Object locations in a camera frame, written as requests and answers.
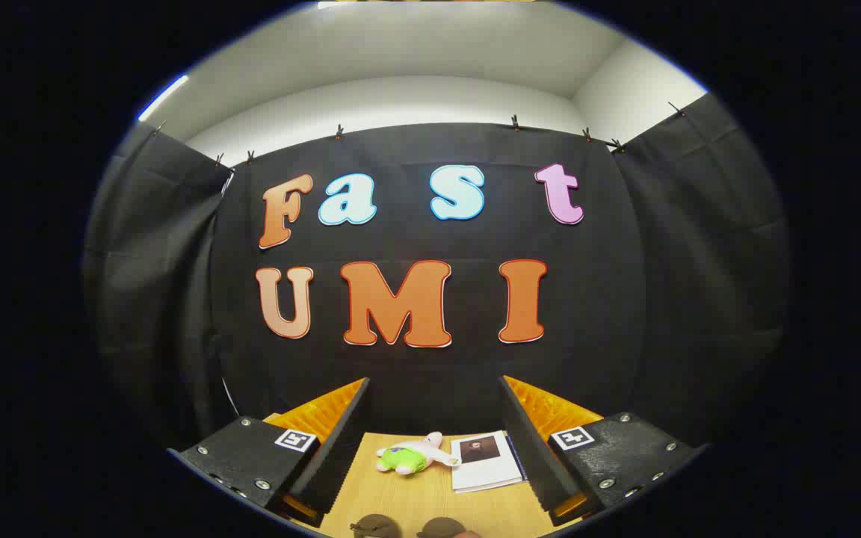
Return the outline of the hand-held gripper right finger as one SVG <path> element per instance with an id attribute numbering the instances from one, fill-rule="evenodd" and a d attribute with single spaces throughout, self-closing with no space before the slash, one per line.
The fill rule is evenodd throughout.
<path id="1" fill-rule="evenodd" d="M 616 510 L 679 473 L 708 446 L 634 412 L 603 416 L 511 376 L 500 405 L 517 462 L 553 525 Z"/>

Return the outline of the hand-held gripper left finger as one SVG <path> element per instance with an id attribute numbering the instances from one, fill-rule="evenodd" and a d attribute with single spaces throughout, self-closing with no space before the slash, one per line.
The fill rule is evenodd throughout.
<path id="1" fill-rule="evenodd" d="M 276 418 L 239 416 L 168 453 L 240 503 L 321 527 L 368 429 L 369 384 L 361 378 Z"/>

